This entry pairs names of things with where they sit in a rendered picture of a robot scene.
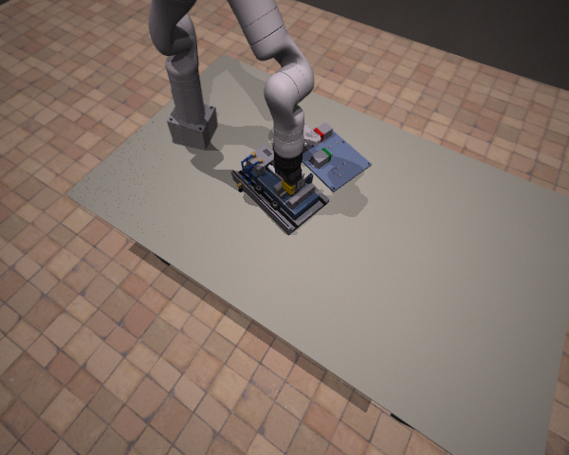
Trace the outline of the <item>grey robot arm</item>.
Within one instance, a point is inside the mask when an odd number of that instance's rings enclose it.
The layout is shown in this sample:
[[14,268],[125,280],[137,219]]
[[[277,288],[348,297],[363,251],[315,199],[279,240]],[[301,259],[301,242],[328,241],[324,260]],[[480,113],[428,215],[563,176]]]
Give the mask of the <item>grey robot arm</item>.
[[[152,0],[148,20],[156,49],[168,56],[165,66],[176,101],[175,109],[187,123],[200,122],[205,116],[197,41],[188,14],[195,2]],[[275,0],[228,2],[255,57],[266,61],[277,56],[274,59],[282,67],[268,78],[264,89],[275,137],[283,142],[299,140],[303,136],[304,112],[297,104],[314,87],[310,63],[288,34]]]

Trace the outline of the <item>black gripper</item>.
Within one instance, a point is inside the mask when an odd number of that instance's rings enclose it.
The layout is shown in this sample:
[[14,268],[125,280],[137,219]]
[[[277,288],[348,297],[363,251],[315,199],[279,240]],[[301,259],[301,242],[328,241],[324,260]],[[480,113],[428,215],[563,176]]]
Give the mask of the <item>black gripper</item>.
[[301,164],[303,161],[304,144],[317,146],[321,136],[304,124],[303,136],[294,142],[283,142],[273,135],[273,152],[275,172],[289,185],[296,183],[296,189],[303,185]]

